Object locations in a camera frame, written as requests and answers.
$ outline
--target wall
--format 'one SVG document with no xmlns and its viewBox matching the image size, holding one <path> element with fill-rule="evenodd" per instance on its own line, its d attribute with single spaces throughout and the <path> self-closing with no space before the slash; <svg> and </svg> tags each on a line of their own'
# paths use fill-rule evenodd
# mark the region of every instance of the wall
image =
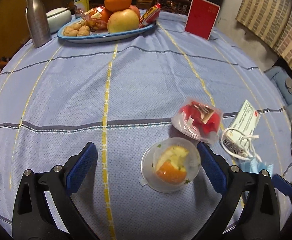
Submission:
<svg viewBox="0 0 292 240">
<path fill-rule="evenodd" d="M 62 6 L 61 0 L 42 1 L 46 11 Z M 0 58 L 12 57 L 30 39 L 25 12 L 26 0 L 0 0 Z"/>
<path fill-rule="evenodd" d="M 242 0 L 224 0 L 215 26 L 231 38 L 262 70 L 273 66 L 278 59 L 268 45 L 235 20 Z"/>
</svg>

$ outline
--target gray stripe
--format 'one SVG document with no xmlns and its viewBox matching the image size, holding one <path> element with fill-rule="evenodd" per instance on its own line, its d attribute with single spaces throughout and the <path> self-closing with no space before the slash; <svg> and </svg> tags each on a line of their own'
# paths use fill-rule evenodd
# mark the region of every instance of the gray stripe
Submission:
<svg viewBox="0 0 292 240">
<path fill-rule="evenodd" d="M 280 113 L 284 110 L 285 108 L 282 107 L 280 109 L 269 109 L 269 108 L 265 108 L 265 109 L 262 109 L 262 110 L 257 110 L 257 112 L 259 112 L 260 114 L 263 114 L 263 113 L 267 113 L 267 112 L 273 112 L 273 113 Z M 232 117 L 232 116 L 236 116 L 238 114 L 238 112 L 232 112 L 232 113 L 225 113 L 223 114 L 223 118 L 224 117 Z"/>
<path fill-rule="evenodd" d="M 0 220 L 2 220 L 2 221 L 4 221 L 4 222 L 9 223 L 9 224 L 12 225 L 12 221 L 9 220 L 8 218 L 3 217 L 2 215 L 0 215 Z"/>
<path fill-rule="evenodd" d="M 262 109 L 258 110 L 259 113 L 267 113 L 267 112 L 281 112 L 284 108 L 273 110 L 273 109 Z M 238 112 L 225 113 L 223 118 L 235 117 Z M 136 120 L 114 120 L 107 122 L 107 128 L 134 128 L 134 127 L 150 127 L 150 126 L 158 126 L 158 125 L 168 125 L 171 123 L 171 118 L 161 118 L 161 119 L 136 119 Z M 31 124 L 27 121 L 22 121 L 21 126 L 35 131 L 35 132 L 65 132 L 72 133 L 83 130 L 101 130 L 102 122 L 88 123 L 78 126 L 67 126 L 67 125 L 46 125 L 46 126 L 37 126 Z M 15 123 L 0 123 L 0 128 L 11 128 L 18 129 L 19 124 Z"/>
<path fill-rule="evenodd" d="M 129 48 L 134 48 L 134 49 L 141 50 L 143 52 L 150 52 L 150 53 L 165 54 L 167 52 L 170 52 L 170 53 L 174 53 L 174 54 L 177 54 L 177 55 L 183 55 L 180 52 L 176 52 L 176 51 L 172 51 L 172 50 L 164 50 L 164 51 L 159 51 L 159 50 L 145 50 L 145 49 L 139 48 L 137 46 L 128 46 L 127 48 L 125 48 L 123 50 L 118 50 L 117 53 L 123 52 L 123 51 L 125 51 L 126 49 L 129 49 Z M 51 61 L 57 60 L 59 58 L 60 59 L 67 59 L 67 58 L 78 58 L 78 57 L 90 57 L 90 56 L 94 56 L 94 55 L 104 55 L 104 54 L 112 54 L 112 53 L 114 53 L 114 52 L 113 51 L 107 51 L 107 52 L 96 52 L 96 53 L 92 53 L 92 54 L 84 54 L 84 55 L 76 55 L 76 56 L 58 56 L 58 57 L 55 57 L 55 58 L 51 59 Z M 216 59 L 216 58 L 210 58 L 210 57 L 204 57 L 204 56 L 197 56 L 197 55 L 189 55 L 189 54 L 185 54 L 185 55 L 187 55 L 188 57 L 204 58 L 204 59 L 214 60 L 214 61 L 218 61 L 218 62 L 228 63 L 227 61 L 219 60 L 219 59 Z M 14 70 L 14 71 L 6 71 L 6 72 L 3 72 L 3 73 L 0 73 L 0 76 L 1 75 L 4 75 L 4 74 L 15 73 L 15 72 L 21 71 L 23 69 L 26 69 L 26 68 L 29 68 L 29 67 L 32 67 L 32 66 L 36 66 L 36 65 L 39 65 L 39 64 L 42 64 L 42 63 L 47 63 L 48 61 L 50 61 L 50 59 L 44 60 L 44 61 L 40 61 L 40 62 L 31 64 L 31 65 L 27 65 L 25 67 L 22 67 L 20 69 Z M 237 63 L 231 63 L 231 64 L 234 65 L 234 66 L 238 66 L 239 65 Z"/>
<path fill-rule="evenodd" d="M 28 44 L 25 44 L 24 46 L 22 46 L 22 48 L 23 48 L 23 47 L 26 47 L 26 46 L 28 46 L 28 45 L 30 45 L 30 44 L 33 44 L 33 41 L 30 41 Z"/>
<path fill-rule="evenodd" d="M 8 224 L 11 224 L 11 225 L 12 225 L 12 221 L 11 221 L 11 220 L 9 220 L 8 218 L 5 218 L 5 217 L 3 217 L 2 215 L 0 215 L 0 219 L 1 219 L 2 221 L 4 221 L 4 222 L 6 222 L 6 223 L 8 223 Z"/>
<path fill-rule="evenodd" d="M 283 175 L 282 175 L 283 178 L 288 173 L 288 171 L 291 167 L 292 167 L 292 162 L 290 163 L 290 165 L 288 165 L 287 169 L 283 172 Z"/>
</svg>

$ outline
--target white lidded container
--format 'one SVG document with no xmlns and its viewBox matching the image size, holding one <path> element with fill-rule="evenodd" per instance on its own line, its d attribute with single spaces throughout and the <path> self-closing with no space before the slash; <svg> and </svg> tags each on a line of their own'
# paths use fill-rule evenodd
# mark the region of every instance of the white lidded container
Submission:
<svg viewBox="0 0 292 240">
<path fill-rule="evenodd" d="M 65 7 L 56 8 L 47 13 L 50 33 L 57 32 L 62 26 L 71 22 L 71 12 Z"/>
<path fill-rule="evenodd" d="M 186 151 L 187 154 L 179 159 L 183 161 L 182 165 L 179 164 L 181 169 L 178 170 L 173 159 L 178 158 L 176 154 L 179 155 L 179 150 Z M 144 153 L 141 163 L 143 176 L 141 184 L 142 186 L 148 184 L 152 189 L 163 193 L 175 192 L 192 182 L 199 168 L 200 156 L 195 145 L 184 138 L 169 138 L 154 144 Z"/>
</svg>

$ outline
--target white cable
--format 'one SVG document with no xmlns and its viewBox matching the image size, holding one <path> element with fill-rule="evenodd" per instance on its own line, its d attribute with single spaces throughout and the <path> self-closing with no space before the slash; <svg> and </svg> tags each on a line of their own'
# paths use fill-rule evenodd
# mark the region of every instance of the white cable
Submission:
<svg viewBox="0 0 292 240">
<path fill-rule="evenodd" d="M 239 144 L 237 144 L 237 146 L 238 146 L 238 148 L 239 148 L 240 150 L 243 151 L 244 156 L 248 156 L 248 157 L 251 157 L 251 158 L 252 158 L 252 157 L 256 157 L 257 160 L 259 160 L 260 162 L 262 162 L 261 157 L 256 153 L 255 148 L 254 148 L 254 146 L 253 146 L 253 144 L 252 144 L 252 139 L 257 139 L 257 138 L 259 138 L 259 136 L 258 136 L 258 135 L 245 135 L 242 131 L 240 131 L 240 130 L 238 130 L 238 129 L 236 129 L 236 128 L 231 128 L 231 127 L 226 128 L 226 129 L 223 131 L 222 136 L 221 136 L 221 146 L 222 146 L 222 148 L 223 148 L 223 149 L 224 149 L 229 155 L 233 156 L 234 158 L 237 158 L 237 159 L 243 160 L 243 161 L 250 161 L 250 160 L 251 160 L 250 158 L 245 158 L 245 157 L 242 157 L 242 156 L 240 156 L 240 155 L 234 154 L 234 153 L 232 153 L 229 149 L 226 148 L 226 146 L 224 145 L 224 142 L 223 142 L 223 137 L 224 137 L 224 135 L 226 134 L 226 132 L 229 131 L 229 130 L 237 131 L 237 132 L 239 132 L 241 135 L 243 135 L 243 137 L 241 138 L 241 140 L 240 140 Z M 253 155 L 243 147 L 243 145 L 242 145 L 242 141 L 245 140 L 245 139 L 248 141 L 248 144 L 249 144 L 249 150 L 253 153 Z"/>
</svg>

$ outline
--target yellow stripe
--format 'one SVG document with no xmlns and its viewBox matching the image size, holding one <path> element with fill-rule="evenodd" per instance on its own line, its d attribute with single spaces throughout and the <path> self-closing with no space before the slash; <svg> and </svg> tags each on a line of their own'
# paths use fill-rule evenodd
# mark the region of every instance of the yellow stripe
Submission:
<svg viewBox="0 0 292 240">
<path fill-rule="evenodd" d="M 254 93 L 253 93 L 253 91 L 250 89 L 250 87 L 248 86 L 248 84 L 245 82 L 245 80 L 243 79 L 243 77 L 240 75 L 240 73 L 237 71 L 237 69 L 232 65 L 232 63 L 230 63 L 229 62 L 229 60 L 218 50 L 218 48 L 216 48 L 215 46 L 214 46 L 214 48 L 215 48 L 215 50 L 219 53 L 219 54 L 221 54 L 222 55 L 222 57 L 227 61 L 227 63 L 233 68 L 233 70 L 235 70 L 235 72 L 238 74 L 238 76 L 242 79 L 242 81 L 243 81 L 243 83 L 244 83 L 244 85 L 247 87 L 247 89 L 251 92 L 251 95 L 252 95 L 252 97 L 255 99 L 255 101 L 256 101 L 256 103 L 259 105 L 259 109 L 262 109 L 262 106 L 260 105 L 260 103 L 257 101 L 257 99 L 256 99 L 256 96 L 254 95 Z M 273 142 L 274 142 L 274 146 L 275 146 L 275 149 L 276 149 L 276 153 L 277 153 L 277 159 L 278 159 L 278 163 L 280 164 L 280 171 L 281 171 L 281 174 L 283 174 L 283 168 L 282 168 L 282 163 L 281 163 L 281 160 L 280 160 L 280 155 L 279 155 L 279 152 L 278 152 L 278 147 L 277 147 L 277 143 L 276 143 L 276 140 L 275 140 L 275 137 L 274 137 L 274 134 L 273 134 L 273 132 L 272 132 L 272 130 L 271 130 L 271 127 L 270 127 L 270 125 L 269 125 L 269 123 L 268 123 L 268 120 L 267 120 L 267 118 L 266 118 L 266 116 L 265 116 L 265 114 L 262 114 L 262 116 L 263 116 L 263 118 L 264 118 L 264 120 L 265 120 L 265 122 L 266 122 L 266 124 L 267 124 L 267 126 L 268 126 L 268 129 L 269 129 L 269 131 L 270 131 L 270 134 L 271 134 L 271 136 L 272 136 L 272 138 L 273 138 Z"/>
<path fill-rule="evenodd" d="M 230 45 L 221 35 L 219 35 L 219 33 L 217 33 L 218 34 L 218 36 L 220 36 L 221 38 L 222 38 L 222 40 L 223 41 L 225 41 L 228 45 Z M 233 69 L 235 69 L 234 67 L 233 67 L 233 65 L 227 60 L 227 62 L 231 65 L 231 67 L 233 68 Z M 242 78 L 242 76 L 240 75 L 240 73 L 238 73 L 237 71 L 236 71 L 236 73 L 240 76 L 240 78 L 243 80 L 243 78 Z M 253 92 L 250 90 L 250 88 L 247 86 L 247 84 L 244 82 L 244 84 L 246 85 L 246 87 L 249 89 L 249 91 L 253 94 Z M 276 99 L 277 99 L 277 101 L 278 101 L 278 103 L 279 103 L 279 105 L 280 106 L 282 106 L 285 110 L 284 110 L 284 116 L 285 116 L 285 118 L 286 118 L 286 122 L 287 122 L 287 125 L 288 125 L 288 127 L 289 127 L 289 130 L 291 130 L 291 124 L 290 124 L 290 120 L 289 120 L 289 118 L 288 118 L 288 116 L 287 116 L 287 112 L 286 112 L 286 108 L 285 108 L 285 106 L 283 106 L 282 104 L 281 104 L 281 101 L 279 100 L 279 98 L 278 97 L 276 97 Z M 268 129 L 269 129 L 269 131 L 270 131 L 270 134 L 272 135 L 272 137 L 273 137 L 273 141 L 274 141 L 274 145 L 275 145 L 275 148 L 276 148 L 276 150 L 277 150 L 277 158 L 278 158 L 278 162 L 280 163 L 280 169 L 281 169 L 281 176 L 283 176 L 283 171 L 282 171 L 282 166 L 281 166 L 281 161 L 280 161 L 280 159 L 279 159 L 279 153 L 278 153 L 278 149 L 277 149 L 277 145 L 276 145 L 276 141 L 275 141 L 275 138 L 274 138 L 274 135 L 273 135 L 273 132 L 272 132 L 272 130 L 271 130 L 271 127 L 270 127 L 270 125 L 268 124 L 268 121 L 267 121 L 267 119 L 266 119 L 266 117 L 265 117 L 265 115 L 263 114 L 263 117 L 264 117 L 264 119 L 265 119 L 265 121 L 266 121 L 266 123 L 267 123 L 267 126 L 268 126 Z M 284 200 L 284 208 L 286 209 L 286 200 L 285 200 L 285 198 L 283 198 L 283 200 Z"/>
<path fill-rule="evenodd" d="M 23 58 L 28 54 L 28 52 L 30 51 L 32 47 L 30 47 L 26 53 L 22 56 L 22 58 L 17 62 L 17 64 L 15 65 L 15 67 L 12 69 L 11 73 L 8 74 L 6 80 L 4 81 L 4 83 L 2 84 L 1 86 L 1 89 L 0 89 L 0 94 L 1 94 L 1 91 L 2 89 L 4 88 L 5 84 L 7 83 L 8 79 L 10 78 L 11 74 L 13 73 L 13 71 L 16 69 L 16 67 L 19 65 L 19 63 L 23 60 Z"/>
<path fill-rule="evenodd" d="M 109 88 L 110 88 L 110 77 L 111 69 L 113 66 L 113 61 L 117 54 L 118 44 L 115 45 L 114 54 L 112 60 L 108 63 L 107 70 L 107 80 L 105 85 L 105 101 L 104 101 L 104 114 L 102 118 L 102 180 L 104 185 L 104 198 L 106 203 L 106 215 L 109 223 L 110 237 L 112 240 L 116 240 L 115 226 L 113 221 L 113 215 L 110 206 L 110 194 L 108 187 L 108 171 L 107 171 L 107 115 L 108 115 L 108 105 L 109 105 Z"/>
<path fill-rule="evenodd" d="M 215 106 L 215 101 L 214 101 L 212 95 L 210 94 L 210 92 L 206 89 L 206 85 L 205 85 L 204 80 L 198 75 L 196 69 L 195 69 L 194 66 L 193 66 L 193 63 L 190 61 L 190 59 L 188 58 L 188 56 L 185 54 L 184 51 L 182 51 L 182 50 L 179 48 L 179 46 L 178 46 L 177 43 L 174 41 L 174 39 L 172 38 L 172 36 L 168 33 L 168 31 L 166 31 L 166 30 L 162 27 L 162 25 L 161 25 L 158 21 L 157 21 L 157 25 L 158 25 L 160 28 L 163 29 L 163 31 L 166 33 L 166 35 L 168 36 L 168 38 L 170 38 L 171 42 L 172 42 L 172 43 L 175 45 L 175 47 L 176 47 L 176 48 L 177 48 L 177 49 L 183 54 L 183 56 L 185 57 L 185 59 L 187 60 L 187 62 L 188 62 L 188 64 L 189 64 L 191 70 L 193 71 L 193 73 L 195 74 L 195 76 L 200 80 L 200 82 L 201 82 L 201 84 L 202 84 L 202 87 L 203 87 L 205 93 L 209 96 L 210 101 L 211 101 L 211 103 L 212 103 L 212 106 Z M 225 128 L 224 128 L 224 125 L 223 125 L 222 122 L 221 122 L 221 124 L 220 124 L 220 127 L 221 127 L 221 130 L 222 130 L 222 131 L 225 129 Z M 233 158 L 232 158 L 232 164 L 233 164 L 233 165 L 237 165 L 236 162 L 235 162 L 235 160 L 234 160 Z M 243 198 L 242 198 L 242 197 L 240 198 L 240 203 L 241 203 L 241 206 L 243 207 L 243 206 L 244 206 L 244 201 L 243 201 Z"/>
<path fill-rule="evenodd" d="M 217 33 L 217 32 L 214 32 L 214 33 L 216 33 L 219 37 L 221 37 L 221 39 L 223 40 L 223 41 L 225 41 L 228 45 L 230 45 L 221 35 L 219 35 L 219 33 Z M 288 118 L 288 115 L 287 115 L 287 112 L 286 112 L 286 108 L 285 108 L 285 106 L 283 105 L 283 103 L 280 101 L 280 98 L 279 98 L 279 96 L 275 96 L 275 98 L 276 98 L 276 100 L 278 101 L 278 103 L 279 103 L 279 105 L 282 107 L 282 108 L 284 108 L 284 111 L 283 111 L 283 113 L 284 113 L 284 116 L 285 116 L 285 119 L 286 119 L 286 123 L 287 123 L 287 126 L 288 126 L 288 128 L 289 128 L 289 130 L 291 130 L 291 122 L 290 122 L 290 119 Z"/>
<path fill-rule="evenodd" d="M 26 110 L 27 110 L 27 106 L 28 106 L 28 103 L 30 101 L 30 98 L 31 96 L 33 95 L 33 92 L 41 78 L 41 76 L 43 75 L 44 71 L 46 70 L 47 66 L 49 65 L 49 63 L 51 62 L 51 60 L 54 58 L 54 56 L 56 55 L 56 53 L 61 49 L 61 47 L 64 45 L 65 42 L 62 43 L 62 45 L 56 50 L 56 52 L 52 55 L 52 57 L 50 58 L 50 60 L 47 62 L 47 64 L 45 65 L 45 67 L 43 68 L 43 70 L 41 71 L 39 77 L 37 78 L 36 82 L 35 82 L 35 85 L 33 85 L 33 89 L 31 90 L 30 92 L 30 95 L 26 101 L 26 105 L 25 105 L 25 108 L 23 110 L 23 113 L 21 115 L 21 119 L 20 119 L 20 122 L 19 122 L 19 126 L 18 126 L 18 130 L 17 130 L 17 133 L 16 133 L 16 136 L 15 136 L 15 143 L 14 143 L 14 147 L 12 149 L 12 155 L 11 155 L 11 171 L 10 171 L 10 175 L 9 175 L 9 188 L 11 190 L 11 182 L 12 182 L 12 161 L 13 161 L 13 158 L 14 158 L 14 153 L 15 153 L 15 147 L 16 147 L 16 143 L 17 143 L 17 139 L 18 139 L 18 135 L 19 135 L 19 131 L 20 131 L 20 127 L 21 127 L 21 124 L 23 122 L 23 119 L 24 119 L 24 116 L 25 116 L 25 113 L 26 113 Z"/>
</svg>

